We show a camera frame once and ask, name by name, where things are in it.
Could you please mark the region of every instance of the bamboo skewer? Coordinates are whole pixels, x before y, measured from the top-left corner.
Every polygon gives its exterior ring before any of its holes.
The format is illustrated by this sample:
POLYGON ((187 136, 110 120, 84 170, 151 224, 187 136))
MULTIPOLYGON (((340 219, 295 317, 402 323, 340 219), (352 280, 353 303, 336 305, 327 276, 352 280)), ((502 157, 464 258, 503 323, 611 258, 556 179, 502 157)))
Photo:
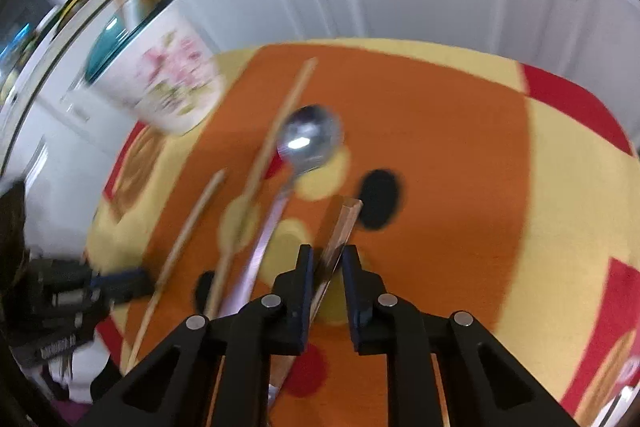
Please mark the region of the bamboo skewer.
MULTIPOLYGON (((311 300, 311 309, 309 316, 309 324, 311 324, 318 314, 322 298, 334 276, 342 255, 342 247, 347 243, 351 235, 351 231, 356 224, 358 215, 362 208, 362 201, 355 198, 344 197, 340 205, 337 220, 334 229, 327 241, 322 253, 318 259, 318 265, 314 273, 313 296, 311 300)), ((283 386, 287 376, 291 371, 293 363, 297 357, 292 355, 274 355, 271 357, 271 373, 269 377, 269 398, 268 409, 271 410, 280 388, 283 386)))
POLYGON ((138 333, 136 334, 136 340, 133 343, 131 354, 129 355, 129 362, 127 362, 126 373, 128 373, 136 365, 136 358, 138 357, 142 341, 145 338, 146 330, 149 327, 149 323, 151 322, 151 318, 153 317, 154 311, 156 310, 156 306, 160 302, 164 287, 166 286, 169 277, 171 277, 171 273, 174 271, 175 264, 178 262, 178 259, 180 259, 182 248, 191 237, 191 233, 193 232, 193 229, 195 228, 198 219, 202 214, 202 211, 204 210, 205 206, 207 205, 217 188, 223 182, 224 178, 225 169, 221 169, 220 171, 216 172, 210 179, 209 183, 198 198, 195 206, 191 209, 189 217, 187 217, 187 220, 184 222, 182 229, 180 230, 180 233, 178 234, 178 237, 175 240, 171 251, 169 252, 169 255, 167 255, 166 260, 162 265, 162 269, 160 270, 158 281, 156 282, 156 291, 151 296, 151 299, 146 305, 145 314, 143 315, 142 321, 140 322, 140 327, 138 328, 138 333))
POLYGON ((290 113, 292 113, 292 111, 298 105, 300 96, 305 90, 306 84, 308 84, 317 63, 317 58, 310 58, 306 60, 300 68, 298 76, 296 77, 291 90, 280 106, 276 118, 273 120, 273 123, 271 123, 271 128, 269 129, 269 132, 267 133, 267 136, 262 143, 260 152, 258 152, 254 164, 252 165, 252 168, 249 172, 249 176, 247 177, 246 183, 244 184, 244 190, 242 192, 242 195, 240 196, 242 201, 242 209, 240 215, 242 217, 238 220, 236 229, 233 231, 233 234, 231 236, 231 246, 226 247, 224 251, 220 252, 220 258, 218 260, 218 265, 216 266, 216 272, 209 288, 209 295, 207 296, 207 304, 205 306, 205 315, 207 315, 210 320, 216 318, 218 315, 218 310, 220 308, 223 292, 225 289, 226 277, 228 276, 233 258, 236 254, 236 251, 238 250, 242 230, 244 230, 244 222, 246 220, 246 216, 248 215, 248 211, 251 207, 252 201, 254 200, 255 195, 258 192, 260 182, 264 178, 264 174, 269 167, 280 128, 282 127, 282 124, 290 115, 290 113))

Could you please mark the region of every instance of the yellow circle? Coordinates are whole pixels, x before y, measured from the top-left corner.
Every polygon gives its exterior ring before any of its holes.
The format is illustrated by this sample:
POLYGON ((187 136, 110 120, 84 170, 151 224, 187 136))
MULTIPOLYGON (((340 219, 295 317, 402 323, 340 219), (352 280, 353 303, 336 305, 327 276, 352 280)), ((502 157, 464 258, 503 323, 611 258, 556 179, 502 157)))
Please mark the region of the yellow circle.
MULTIPOLYGON (((358 252, 358 257, 362 267, 370 271, 369 263, 362 257, 362 252, 358 252)), ((341 268, 334 273, 329 287, 322 297, 316 318, 329 326, 340 326, 347 323, 347 301, 344 297, 344 279, 341 268)))
POLYGON ((273 231, 260 264, 258 279, 270 287, 276 277, 296 267, 300 245, 310 243, 305 224, 299 219, 285 219, 273 231))
MULTIPOLYGON (((244 195, 238 196, 235 200, 231 201, 225 208, 220 217, 220 223, 218 225, 218 250, 221 252, 230 251, 234 240, 234 234, 240 225, 240 220, 244 214, 246 207, 246 197, 244 195)), ((244 221, 244 228, 240 234, 240 245, 236 251, 242 250, 252 240, 255 234, 255 230, 258 227, 258 220, 260 219, 260 208, 257 204, 254 204, 244 221)))
POLYGON ((318 201, 335 194, 347 177, 350 158, 349 149, 343 145, 326 165, 300 176, 295 186, 297 197, 305 201, 318 201))

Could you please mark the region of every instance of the pink flower print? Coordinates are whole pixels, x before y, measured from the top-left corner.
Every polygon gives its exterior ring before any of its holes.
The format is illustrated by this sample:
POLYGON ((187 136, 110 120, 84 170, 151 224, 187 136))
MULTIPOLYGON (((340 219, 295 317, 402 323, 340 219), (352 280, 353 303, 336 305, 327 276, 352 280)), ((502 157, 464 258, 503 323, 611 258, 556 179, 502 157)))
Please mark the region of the pink flower print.
POLYGON ((146 85, 153 84, 167 60, 167 54, 151 48, 143 53, 138 61, 136 76, 146 81, 146 85))
POLYGON ((197 71, 202 63, 202 52, 196 42, 188 37, 182 38, 167 58, 166 68, 172 81, 179 85, 193 87, 197 85, 197 71))

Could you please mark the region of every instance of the spoon handle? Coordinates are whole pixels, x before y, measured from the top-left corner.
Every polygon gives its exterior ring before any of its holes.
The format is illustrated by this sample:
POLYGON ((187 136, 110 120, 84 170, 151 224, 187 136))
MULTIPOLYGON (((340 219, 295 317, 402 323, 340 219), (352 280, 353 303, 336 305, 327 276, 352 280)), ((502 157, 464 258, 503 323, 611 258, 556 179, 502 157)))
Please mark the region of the spoon handle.
POLYGON ((273 235, 273 231, 276 229, 276 226, 282 217, 284 208, 287 206, 295 178, 295 175, 290 177, 287 183, 278 192, 275 200, 273 200, 267 219, 265 220, 264 225, 260 230, 260 235, 255 242, 254 251, 252 251, 249 260, 246 265, 244 265, 240 279, 231 290, 231 293, 229 293, 222 302, 218 318, 238 313, 240 308, 249 302, 251 292, 254 289, 255 279, 258 277, 258 270, 260 269, 260 263, 262 263, 264 252, 267 250, 267 245, 271 240, 271 235, 273 235))

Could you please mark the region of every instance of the silver spoon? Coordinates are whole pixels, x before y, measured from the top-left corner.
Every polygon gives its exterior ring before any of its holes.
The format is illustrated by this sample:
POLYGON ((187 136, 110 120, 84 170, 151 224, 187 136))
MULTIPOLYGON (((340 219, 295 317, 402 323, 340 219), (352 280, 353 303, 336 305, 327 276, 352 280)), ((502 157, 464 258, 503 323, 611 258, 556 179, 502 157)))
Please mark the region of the silver spoon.
POLYGON ((341 143, 340 121, 321 105, 301 107, 287 118, 278 136, 277 148, 280 158, 291 163, 293 173, 273 201, 254 251, 244 266, 238 283, 222 302, 218 317, 238 313, 249 302, 264 252, 287 206, 296 180, 302 174, 327 163, 341 143))

